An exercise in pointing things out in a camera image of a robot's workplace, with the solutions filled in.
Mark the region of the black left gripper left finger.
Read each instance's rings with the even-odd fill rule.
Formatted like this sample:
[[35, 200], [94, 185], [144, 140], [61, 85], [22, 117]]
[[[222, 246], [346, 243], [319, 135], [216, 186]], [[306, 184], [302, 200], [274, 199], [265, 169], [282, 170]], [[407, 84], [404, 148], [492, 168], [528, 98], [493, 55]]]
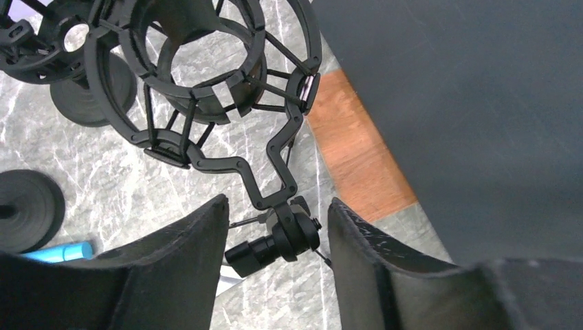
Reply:
[[208, 329], [229, 205], [217, 195], [91, 260], [1, 254], [2, 329]]

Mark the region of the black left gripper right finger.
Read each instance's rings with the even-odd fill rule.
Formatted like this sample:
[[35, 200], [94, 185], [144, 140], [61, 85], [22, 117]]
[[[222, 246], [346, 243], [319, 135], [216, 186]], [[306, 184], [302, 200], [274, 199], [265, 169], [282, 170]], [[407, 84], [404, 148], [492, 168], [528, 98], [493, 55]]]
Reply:
[[328, 236], [343, 329], [581, 329], [582, 261], [458, 266], [424, 254], [334, 198]]

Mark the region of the blue toy microphone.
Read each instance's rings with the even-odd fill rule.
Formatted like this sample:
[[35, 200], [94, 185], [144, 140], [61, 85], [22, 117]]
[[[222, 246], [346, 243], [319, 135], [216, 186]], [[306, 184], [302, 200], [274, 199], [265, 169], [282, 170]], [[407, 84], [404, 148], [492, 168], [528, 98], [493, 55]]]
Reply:
[[56, 245], [43, 250], [22, 254], [21, 256], [44, 263], [63, 263], [78, 259], [91, 259], [94, 249], [90, 242], [68, 243]]

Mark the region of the black stand for pink microphone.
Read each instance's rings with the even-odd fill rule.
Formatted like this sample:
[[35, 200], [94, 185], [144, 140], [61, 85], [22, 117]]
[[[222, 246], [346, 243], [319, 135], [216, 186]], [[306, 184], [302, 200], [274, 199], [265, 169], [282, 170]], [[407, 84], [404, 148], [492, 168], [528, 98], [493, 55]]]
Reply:
[[28, 253], [54, 238], [65, 216], [60, 186], [36, 170], [1, 173], [1, 251]]

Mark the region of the black tripod microphone stand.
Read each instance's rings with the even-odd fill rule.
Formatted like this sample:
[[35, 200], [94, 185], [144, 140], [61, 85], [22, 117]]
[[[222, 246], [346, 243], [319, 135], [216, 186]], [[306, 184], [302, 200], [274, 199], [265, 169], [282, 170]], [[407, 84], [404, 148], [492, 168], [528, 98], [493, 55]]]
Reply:
[[[291, 1], [307, 56], [301, 59], [268, 31], [259, 1], [236, 1], [242, 22], [221, 16], [222, 1], [97, 1], [89, 14], [84, 53], [90, 90], [110, 125], [150, 157], [202, 173], [240, 175], [251, 204], [266, 223], [267, 236], [225, 252], [227, 264], [246, 277], [276, 259], [294, 262], [320, 246], [320, 223], [311, 216], [281, 155], [295, 142], [320, 83], [322, 41], [308, 1]], [[197, 83], [179, 85], [171, 67], [180, 47], [215, 32], [237, 37], [246, 57], [239, 67]], [[143, 83], [146, 128], [139, 129], [117, 101], [110, 81], [111, 50], [120, 47], [131, 74]], [[284, 126], [269, 139], [266, 154], [280, 188], [263, 196], [248, 161], [209, 158], [203, 147], [230, 115], [253, 110], [283, 113]]]

